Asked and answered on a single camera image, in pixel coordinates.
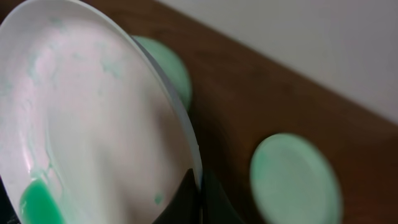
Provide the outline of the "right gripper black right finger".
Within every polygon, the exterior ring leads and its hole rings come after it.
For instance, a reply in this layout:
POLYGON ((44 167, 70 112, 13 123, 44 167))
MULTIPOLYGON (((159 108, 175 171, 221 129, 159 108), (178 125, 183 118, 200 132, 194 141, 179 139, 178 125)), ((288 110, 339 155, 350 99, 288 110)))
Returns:
POLYGON ((210 170, 203 172, 201 187, 203 223, 244 224, 231 205, 223 186, 210 170))

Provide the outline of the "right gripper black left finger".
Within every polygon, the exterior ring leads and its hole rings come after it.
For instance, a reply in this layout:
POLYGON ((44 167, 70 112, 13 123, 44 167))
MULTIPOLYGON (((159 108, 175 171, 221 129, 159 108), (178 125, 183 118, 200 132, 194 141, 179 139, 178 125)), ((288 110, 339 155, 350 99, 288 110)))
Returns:
POLYGON ((187 170, 173 199, 153 224, 199 224, 200 193, 193 169, 187 170))

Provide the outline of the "white plate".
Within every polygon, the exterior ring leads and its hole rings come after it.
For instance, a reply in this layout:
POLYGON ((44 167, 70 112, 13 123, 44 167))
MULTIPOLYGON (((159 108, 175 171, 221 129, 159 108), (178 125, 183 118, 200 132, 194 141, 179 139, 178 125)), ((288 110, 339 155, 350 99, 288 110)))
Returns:
POLYGON ((24 1, 1 23, 1 179, 21 223, 153 223, 197 140, 148 51, 82 1, 24 1))

